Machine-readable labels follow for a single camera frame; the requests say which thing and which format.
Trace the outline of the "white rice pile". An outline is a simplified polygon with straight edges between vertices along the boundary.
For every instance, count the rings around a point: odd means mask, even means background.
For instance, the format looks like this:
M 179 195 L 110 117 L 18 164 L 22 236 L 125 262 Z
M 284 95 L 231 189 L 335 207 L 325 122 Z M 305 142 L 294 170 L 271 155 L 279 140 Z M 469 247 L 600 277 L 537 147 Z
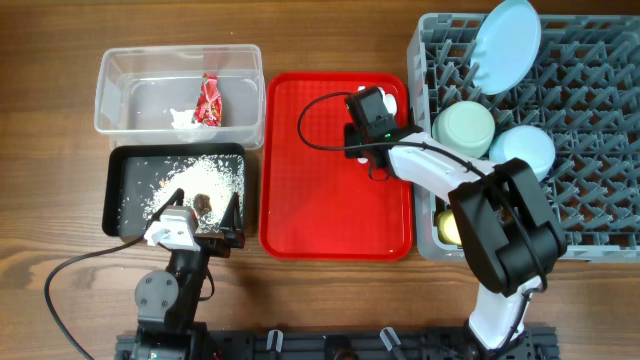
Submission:
M 125 162 L 117 229 L 123 237 L 141 235 L 151 215 L 178 188 L 186 207 L 197 194 L 211 199 L 212 211 L 198 219 L 199 234 L 217 234 L 234 192 L 245 192 L 245 162 L 240 155 L 132 157 Z

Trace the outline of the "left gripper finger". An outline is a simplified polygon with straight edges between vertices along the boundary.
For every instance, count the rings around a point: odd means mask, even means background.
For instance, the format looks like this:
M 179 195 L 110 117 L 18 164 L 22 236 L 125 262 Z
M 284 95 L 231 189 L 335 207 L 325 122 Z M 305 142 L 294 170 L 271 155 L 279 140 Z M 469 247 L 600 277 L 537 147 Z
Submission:
M 160 219 L 161 214 L 168 206 L 182 206 L 184 202 L 184 190 L 178 188 L 174 191 L 174 193 L 169 197 L 169 199 L 158 209 L 156 210 L 148 220 L 149 223 L 153 221 L 157 221 Z
M 244 226 L 240 210 L 240 196 L 234 192 L 230 198 L 227 208 L 219 224 L 219 230 L 227 236 L 228 234 L 243 234 Z

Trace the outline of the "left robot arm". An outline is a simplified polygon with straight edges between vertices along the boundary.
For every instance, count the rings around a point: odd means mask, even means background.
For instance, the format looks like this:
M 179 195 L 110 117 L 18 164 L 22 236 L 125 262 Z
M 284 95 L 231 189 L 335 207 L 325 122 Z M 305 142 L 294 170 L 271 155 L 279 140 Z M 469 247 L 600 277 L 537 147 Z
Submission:
M 220 351 L 207 325 L 195 320 L 197 306 L 207 298 L 201 294 L 212 257 L 227 258 L 233 248 L 242 249 L 245 235 L 240 196 L 231 195 L 219 238 L 198 235 L 195 211 L 183 204 L 178 189 L 148 221 L 143 235 L 150 246 L 170 251 L 163 271 L 145 275 L 135 289 L 138 328 L 131 340 L 118 340 L 117 359 L 218 359 Z

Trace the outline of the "white plastic spoon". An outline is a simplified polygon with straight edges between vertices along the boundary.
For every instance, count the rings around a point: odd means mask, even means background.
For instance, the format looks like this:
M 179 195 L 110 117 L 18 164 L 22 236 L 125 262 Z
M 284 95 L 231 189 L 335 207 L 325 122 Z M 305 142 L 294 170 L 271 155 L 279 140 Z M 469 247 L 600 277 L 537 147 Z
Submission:
M 387 112 L 395 116 L 398 109 L 395 97 L 392 94 L 387 94 L 381 87 L 379 87 L 379 91 L 382 95 L 383 104 Z

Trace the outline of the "white plastic fork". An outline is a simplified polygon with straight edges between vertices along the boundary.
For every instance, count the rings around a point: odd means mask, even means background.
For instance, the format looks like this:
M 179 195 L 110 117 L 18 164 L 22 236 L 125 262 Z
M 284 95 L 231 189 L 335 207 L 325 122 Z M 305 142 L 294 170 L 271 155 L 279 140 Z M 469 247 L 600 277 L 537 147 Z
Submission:
M 365 86 L 359 86 L 357 90 L 361 91 L 363 89 L 365 89 Z M 361 157 L 361 158 L 358 158 L 358 162 L 360 164 L 366 164 L 368 162 L 368 159 L 366 157 Z

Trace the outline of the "yellow plastic cup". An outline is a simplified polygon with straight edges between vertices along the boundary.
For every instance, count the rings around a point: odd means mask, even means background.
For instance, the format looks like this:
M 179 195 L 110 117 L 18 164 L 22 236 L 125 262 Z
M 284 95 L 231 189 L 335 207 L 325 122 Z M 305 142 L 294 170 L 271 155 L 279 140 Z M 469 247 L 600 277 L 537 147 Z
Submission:
M 456 246 L 462 245 L 458 227 L 451 209 L 441 212 L 436 217 L 436 227 L 438 230 L 438 238 L 442 243 Z

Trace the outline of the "light blue small bowl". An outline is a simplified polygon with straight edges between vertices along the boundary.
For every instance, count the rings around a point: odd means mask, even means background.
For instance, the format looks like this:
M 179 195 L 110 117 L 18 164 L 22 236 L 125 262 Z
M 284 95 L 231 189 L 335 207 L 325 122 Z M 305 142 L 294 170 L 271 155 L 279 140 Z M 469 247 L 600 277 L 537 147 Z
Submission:
M 520 125 L 502 132 L 491 144 L 489 159 L 505 163 L 513 158 L 525 161 L 541 182 L 549 173 L 556 157 L 551 137 L 540 128 Z

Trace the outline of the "white napkin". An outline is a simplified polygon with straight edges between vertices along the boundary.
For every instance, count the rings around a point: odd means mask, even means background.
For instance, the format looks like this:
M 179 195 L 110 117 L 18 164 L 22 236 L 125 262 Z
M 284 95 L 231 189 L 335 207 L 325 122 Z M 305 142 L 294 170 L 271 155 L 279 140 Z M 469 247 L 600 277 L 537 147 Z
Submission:
M 174 129 L 195 129 L 201 126 L 201 124 L 194 119 L 194 110 L 177 111 L 171 108 L 170 113 L 173 118 L 171 126 Z

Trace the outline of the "red snack wrapper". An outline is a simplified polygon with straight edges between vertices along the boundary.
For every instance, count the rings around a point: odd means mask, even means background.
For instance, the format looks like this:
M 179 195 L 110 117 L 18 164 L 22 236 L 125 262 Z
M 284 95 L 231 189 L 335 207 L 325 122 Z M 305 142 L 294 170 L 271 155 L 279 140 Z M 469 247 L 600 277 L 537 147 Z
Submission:
M 218 78 L 213 74 L 205 73 L 202 77 L 192 122 L 206 127 L 220 127 L 222 124 L 222 96 Z

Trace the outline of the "brown food scrap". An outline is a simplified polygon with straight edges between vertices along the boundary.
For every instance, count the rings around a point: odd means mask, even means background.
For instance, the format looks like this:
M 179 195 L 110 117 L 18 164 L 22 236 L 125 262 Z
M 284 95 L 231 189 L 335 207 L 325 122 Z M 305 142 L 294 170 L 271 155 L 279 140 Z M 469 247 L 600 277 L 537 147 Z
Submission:
M 203 217 L 212 211 L 211 199 L 206 194 L 197 194 L 193 200 L 193 208 L 199 217 Z

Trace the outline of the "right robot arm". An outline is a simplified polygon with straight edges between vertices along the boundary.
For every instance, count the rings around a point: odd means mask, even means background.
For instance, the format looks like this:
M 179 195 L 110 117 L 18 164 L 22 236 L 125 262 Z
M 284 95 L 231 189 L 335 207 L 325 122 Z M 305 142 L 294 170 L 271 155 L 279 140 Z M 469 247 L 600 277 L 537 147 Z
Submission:
M 345 155 L 408 181 L 452 210 L 466 262 L 480 283 L 466 327 L 485 357 L 504 354 L 520 337 L 531 297 L 567 252 L 559 222 L 531 167 L 463 155 L 411 127 L 371 136 L 344 128 Z

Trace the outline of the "mint green bowl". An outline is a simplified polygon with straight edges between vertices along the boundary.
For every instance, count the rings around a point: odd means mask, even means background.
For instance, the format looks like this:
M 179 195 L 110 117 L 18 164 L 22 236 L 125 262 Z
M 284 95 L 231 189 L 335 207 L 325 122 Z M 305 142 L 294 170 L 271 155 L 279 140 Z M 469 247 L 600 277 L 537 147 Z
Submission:
M 487 108 L 477 102 L 457 102 L 435 119 L 432 137 L 461 154 L 482 157 L 495 134 L 495 121 Z

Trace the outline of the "light blue plate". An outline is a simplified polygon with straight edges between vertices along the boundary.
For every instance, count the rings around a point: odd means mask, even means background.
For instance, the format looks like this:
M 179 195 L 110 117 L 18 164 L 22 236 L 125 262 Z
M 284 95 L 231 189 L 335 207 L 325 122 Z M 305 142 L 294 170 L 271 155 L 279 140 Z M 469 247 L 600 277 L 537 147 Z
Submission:
M 541 44 L 541 21 L 527 0 L 506 0 L 482 23 L 471 55 L 473 85 L 496 95 L 520 83 Z

